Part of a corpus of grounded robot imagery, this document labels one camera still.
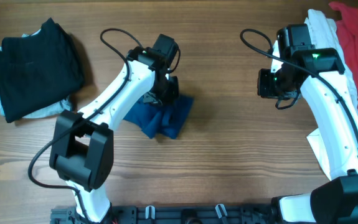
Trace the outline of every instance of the black cable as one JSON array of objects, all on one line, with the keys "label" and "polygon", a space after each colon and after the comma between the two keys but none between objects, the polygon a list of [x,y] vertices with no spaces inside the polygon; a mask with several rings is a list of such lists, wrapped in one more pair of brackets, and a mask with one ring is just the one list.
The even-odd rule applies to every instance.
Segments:
[{"label": "black cable", "polygon": [[271,40],[270,40],[265,34],[263,34],[262,32],[260,32],[260,31],[258,31],[258,30],[254,30],[254,29],[245,29],[245,30],[241,31],[240,38],[241,38],[242,42],[243,42],[247,47],[249,47],[250,49],[252,49],[252,50],[258,52],[259,54],[262,54],[262,55],[267,56],[267,57],[269,57],[269,58],[275,59],[275,60],[277,60],[277,61],[280,61],[280,62],[286,63],[286,64],[288,64],[288,65],[291,65],[292,67],[295,67],[295,68],[297,68],[297,69],[300,69],[300,70],[302,70],[302,71],[304,71],[304,72],[310,74],[313,78],[317,78],[318,80],[320,80],[320,82],[322,82],[323,84],[325,84],[325,85],[332,91],[332,93],[335,95],[335,97],[337,98],[336,102],[337,102],[337,103],[338,103],[338,102],[341,103],[341,105],[342,105],[342,107],[343,107],[343,110],[345,111],[345,114],[347,115],[347,117],[348,117],[348,119],[349,119],[349,122],[350,122],[350,124],[351,124],[351,126],[352,126],[352,129],[353,129],[353,132],[354,132],[354,135],[355,135],[355,137],[356,137],[357,144],[358,144],[358,129],[357,129],[357,126],[356,126],[356,122],[354,121],[354,119],[353,119],[353,117],[352,117],[352,115],[351,115],[351,112],[349,111],[349,108],[347,107],[347,105],[346,105],[345,101],[343,100],[343,98],[342,98],[342,97],[340,96],[340,94],[336,91],[336,89],[335,89],[329,82],[327,82],[327,80],[325,80],[323,77],[319,76],[318,74],[315,74],[315,73],[313,73],[313,72],[307,70],[306,68],[300,67],[299,65],[296,65],[296,64],[291,63],[291,62],[289,62],[289,61],[283,60],[283,59],[281,59],[281,58],[279,58],[279,57],[276,57],[276,56],[274,56],[274,55],[272,55],[272,54],[269,54],[269,53],[267,53],[267,52],[264,52],[264,51],[262,51],[262,50],[260,50],[260,49],[258,49],[258,48],[256,48],[256,47],[254,47],[253,45],[249,44],[249,43],[243,38],[243,34],[244,34],[245,32],[254,32],[254,33],[259,34],[259,35],[261,35],[262,37],[264,37],[264,38],[268,41],[268,43],[269,43],[269,45],[270,45],[270,50],[269,50],[270,52],[272,52],[272,50],[273,50],[273,45],[271,44]]},{"label": "black cable", "polygon": [[177,68],[177,66],[179,65],[179,61],[180,61],[180,55],[181,55],[181,51],[180,51],[180,48],[177,46],[177,51],[179,52],[179,56],[177,58],[177,62],[176,62],[176,65],[174,66],[174,68],[170,71],[167,71],[168,74],[174,72]]},{"label": "black cable", "polygon": [[57,136],[56,138],[54,138],[53,140],[51,140],[49,143],[47,143],[39,152],[37,152],[37,154],[34,156],[34,158],[31,160],[31,162],[29,163],[28,166],[28,177],[29,179],[35,183],[38,186],[44,187],[44,188],[48,188],[48,189],[69,189],[69,190],[73,190],[75,192],[75,195],[78,197],[78,201],[79,201],[79,206],[82,209],[83,215],[85,216],[85,220],[88,224],[91,224],[92,222],[90,221],[87,212],[85,210],[85,206],[83,204],[83,200],[82,200],[82,196],[80,195],[80,191],[78,189],[76,189],[75,187],[71,187],[71,186],[66,186],[66,185],[49,185],[49,184],[43,184],[41,182],[39,182],[38,180],[36,180],[33,176],[32,170],[34,168],[34,164],[36,162],[36,160],[38,160],[38,158],[40,157],[40,155],[42,155],[50,146],[52,146],[53,144],[55,144],[57,141],[59,141],[60,139],[62,139],[64,136],[66,136],[67,134],[71,133],[72,131],[76,130],[77,128],[81,127],[82,125],[84,125],[85,123],[87,123],[88,121],[90,121],[92,118],[94,118],[97,114],[101,113],[101,111],[109,104],[111,103],[111,101],[119,94],[119,92],[125,87],[126,83],[128,82],[128,80],[130,79],[130,66],[129,63],[127,61],[127,59],[125,58],[125,56],[123,56],[123,54],[121,54],[121,52],[119,52],[116,48],[112,47],[109,43],[107,43],[104,38],[103,38],[103,34],[105,32],[108,31],[118,31],[118,32],[123,32],[125,34],[127,34],[128,36],[130,36],[134,41],[136,41],[136,43],[140,46],[143,47],[140,42],[133,37],[129,32],[125,31],[125,30],[121,30],[121,29],[117,29],[117,28],[110,28],[110,29],[106,29],[103,30],[103,32],[101,32],[100,34],[100,40],[107,45],[107,47],[109,47],[110,49],[112,49],[115,53],[117,53],[120,58],[122,58],[122,60],[124,61],[125,65],[126,65],[126,76],[125,79],[123,80],[123,83],[121,84],[121,86],[119,87],[119,89],[117,89],[116,92],[114,92],[114,94],[112,96],[109,97],[108,100],[106,100],[104,102],[104,104],[102,104],[97,110],[95,110],[89,117],[87,117],[86,119],[82,120],[81,122],[79,122],[78,124],[72,126],[71,128],[65,130],[61,135]]}]

